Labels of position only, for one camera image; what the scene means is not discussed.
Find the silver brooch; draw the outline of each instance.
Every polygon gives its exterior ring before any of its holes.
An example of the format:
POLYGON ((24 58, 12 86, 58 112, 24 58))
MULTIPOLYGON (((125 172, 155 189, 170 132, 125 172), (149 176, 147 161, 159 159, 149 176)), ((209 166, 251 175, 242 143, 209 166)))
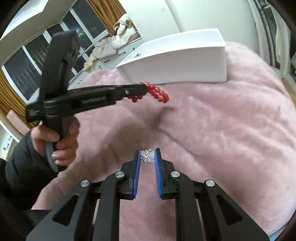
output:
POLYGON ((155 162, 154 151, 151 148, 148 150, 140 151, 140 155, 141 155, 141 161, 143 161, 144 164, 146 163, 153 164, 155 162))

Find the hand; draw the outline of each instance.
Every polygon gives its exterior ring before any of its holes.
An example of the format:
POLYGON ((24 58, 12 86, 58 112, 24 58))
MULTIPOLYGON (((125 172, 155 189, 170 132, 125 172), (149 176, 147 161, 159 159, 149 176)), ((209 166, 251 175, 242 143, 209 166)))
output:
POLYGON ((52 154, 52 157, 56 160, 57 165, 68 166, 76 157, 79 127, 79 121, 75 118, 69 127, 69 133, 61 140, 59 140, 59 134, 47 126, 34 127, 31 131, 33 147, 40 156, 45 157, 44 141, 57 142, 58 150, 52 154))

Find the person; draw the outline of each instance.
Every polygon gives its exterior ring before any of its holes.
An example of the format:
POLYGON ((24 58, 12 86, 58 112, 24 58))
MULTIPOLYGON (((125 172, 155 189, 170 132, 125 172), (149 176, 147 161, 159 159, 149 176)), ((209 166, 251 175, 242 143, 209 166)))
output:
POLYGON ((49 166, 44 141, 57 142, 52 156, 60 166, 70 165, 78 148, 79 121, 74 119, 66 137, 46 126, 28 132, 8 162, 0 159, 0 241, 23 241, 48 210, 31 210, 41 190, 55 177, 49 166))

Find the pink fluffy blanket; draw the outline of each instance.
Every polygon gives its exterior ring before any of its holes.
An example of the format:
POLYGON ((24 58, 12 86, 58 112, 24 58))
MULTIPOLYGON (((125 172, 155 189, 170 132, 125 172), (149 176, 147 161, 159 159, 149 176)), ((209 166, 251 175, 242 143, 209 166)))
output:
MULTIPOLYGON (((80 113, 76 160, 42 191, 35 209, 52 208, 82 179, 100 181, 159 147, 191 179, 213 179, 270 235, 296 209, 296 111, 273 70, 245 46, 227 43, 228 81, 174 83, 137 103, 80 113)), ((79 87, 127 84, 114 70, 90 74, 79 87)), ((122 201, 120 240, 175 240, 174 201, 158 199, 154 166, 141 166, 134 201, 122 201)))

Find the beige cloth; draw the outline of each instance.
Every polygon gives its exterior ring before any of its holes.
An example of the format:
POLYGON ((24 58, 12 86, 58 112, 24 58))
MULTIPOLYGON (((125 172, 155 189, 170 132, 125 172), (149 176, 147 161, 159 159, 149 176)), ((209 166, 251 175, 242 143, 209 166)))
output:
POLYGON ((95 61, 101 58, 116 54, 117 50, 112 47, 110 39, 110 37, 105 38, 94 44, 95 48, 89 57, 89 61, 84 63, 83 70, 88 70, 91 66, 93 66, 95 61))

